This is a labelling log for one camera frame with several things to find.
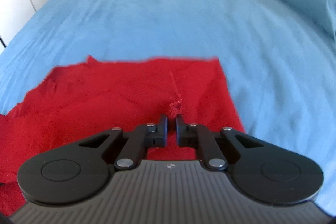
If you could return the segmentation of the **red knit sweater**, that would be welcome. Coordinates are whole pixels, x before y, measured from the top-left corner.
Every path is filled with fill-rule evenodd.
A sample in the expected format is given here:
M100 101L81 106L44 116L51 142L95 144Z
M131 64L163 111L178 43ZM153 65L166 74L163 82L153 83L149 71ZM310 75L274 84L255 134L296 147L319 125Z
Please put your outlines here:
M151 59L56 67L1 116L1 212L25 202L17 171L27 159L113 127L132 131L182 114L212 131L244 131L218 59Z

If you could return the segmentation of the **blue bed sheet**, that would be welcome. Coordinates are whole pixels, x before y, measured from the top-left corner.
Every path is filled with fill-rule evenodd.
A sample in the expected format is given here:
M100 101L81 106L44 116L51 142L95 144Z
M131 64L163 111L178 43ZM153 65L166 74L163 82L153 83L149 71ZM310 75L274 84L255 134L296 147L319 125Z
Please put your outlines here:
M1 113L87 56L218 57L246 131L315 160L335 213L335 43L280 0L49 0L1 54Z

